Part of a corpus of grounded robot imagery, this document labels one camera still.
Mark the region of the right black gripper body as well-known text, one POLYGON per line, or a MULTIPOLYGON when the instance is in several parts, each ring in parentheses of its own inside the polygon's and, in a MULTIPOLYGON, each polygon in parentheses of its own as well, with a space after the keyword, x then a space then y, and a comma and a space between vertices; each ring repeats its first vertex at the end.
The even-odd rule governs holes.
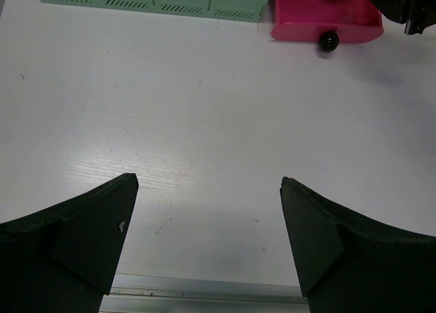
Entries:
POLYGON ((405 25, 405 34, 423 34, 435 25, 435 0, 369 0, 388 20, 405 25))

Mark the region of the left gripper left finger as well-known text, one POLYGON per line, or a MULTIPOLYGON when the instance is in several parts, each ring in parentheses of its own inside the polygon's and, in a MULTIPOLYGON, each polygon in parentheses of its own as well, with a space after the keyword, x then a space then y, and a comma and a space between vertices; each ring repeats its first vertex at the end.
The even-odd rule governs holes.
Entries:
POLYGON ((138 193, 124 173, 1 224, 2 312, 98 312, 110 293, 138 193))

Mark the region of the black pink drawer unit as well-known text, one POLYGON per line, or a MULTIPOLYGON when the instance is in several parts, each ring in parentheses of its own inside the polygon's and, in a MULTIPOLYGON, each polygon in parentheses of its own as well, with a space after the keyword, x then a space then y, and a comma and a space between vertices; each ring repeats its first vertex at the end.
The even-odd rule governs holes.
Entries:
POLYGON ((340 44, 380 37, 382 14, 368 0, 273 0, 275 40, 313 42, 329 53, 340 44))

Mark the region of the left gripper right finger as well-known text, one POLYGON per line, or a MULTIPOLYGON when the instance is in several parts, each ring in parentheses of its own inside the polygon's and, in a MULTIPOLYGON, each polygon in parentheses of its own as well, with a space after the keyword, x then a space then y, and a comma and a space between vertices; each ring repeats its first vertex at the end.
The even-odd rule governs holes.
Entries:
POLYGON ((435 238, 393 227, 285 177, 281 205, 311 312, 434 312, 435 238))

